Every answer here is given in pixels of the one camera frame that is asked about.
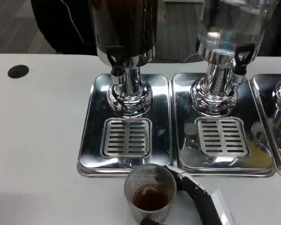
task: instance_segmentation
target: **coffee dispenser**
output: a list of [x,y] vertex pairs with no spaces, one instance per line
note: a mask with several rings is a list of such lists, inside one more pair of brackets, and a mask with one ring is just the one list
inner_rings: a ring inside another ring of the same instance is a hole
[[256,57],[274,0],[205,0],[198,54],[205,74],[172,79],[177,164],[198,175],[274,173],[245,75]]
[[158,0],[89,0],[100,60],[78,159],[86,176],[126,175],[172,161],[169,82],[141,74],[155,55]]

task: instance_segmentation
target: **stainless steel tray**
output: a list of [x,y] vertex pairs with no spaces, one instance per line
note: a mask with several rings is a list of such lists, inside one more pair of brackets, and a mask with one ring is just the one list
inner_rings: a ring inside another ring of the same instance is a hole
[[277,108],[273,91],[281,74],[260,74],[250,80],[260,119],[265,128],[277,171],[281,175],[281,110]]

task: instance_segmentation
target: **coffee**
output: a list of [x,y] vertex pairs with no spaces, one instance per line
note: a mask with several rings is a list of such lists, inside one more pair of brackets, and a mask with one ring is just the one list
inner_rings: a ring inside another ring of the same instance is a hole
[[155,45],[158,0],[89,0],[97,47],[123,46],[126,59]]
[[141,210],[155,211],[166,206],[169,198],[160,186],[146,185],[134,194],[132,203]]

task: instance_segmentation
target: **floor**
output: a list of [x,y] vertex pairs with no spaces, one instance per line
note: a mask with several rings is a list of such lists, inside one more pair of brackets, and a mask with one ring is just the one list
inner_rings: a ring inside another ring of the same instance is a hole
[[[202,3],[159,0],[156,62],[181,62],[196,53]],[[30,0],[0,0],[0,53],[56,53],[39,31]]]

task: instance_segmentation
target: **white countertop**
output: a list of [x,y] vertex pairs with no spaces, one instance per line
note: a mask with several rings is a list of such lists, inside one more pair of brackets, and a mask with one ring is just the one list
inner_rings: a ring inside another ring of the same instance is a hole
[[[27,76],[8,70],[25,64]],[[206,63],[148,64],[169,79],[204,72]],[[0,225],[135,225],[123,178],[85,178],[76,170],[91,85],[108,73],[97,57],[0,55]],[[281,73],[281,58],[257,58],[248,78]],[[220,188],[237,225],[281,224],[281,176],[197,178]],[[191,198],[179,194],[168,225],[199,225]]]

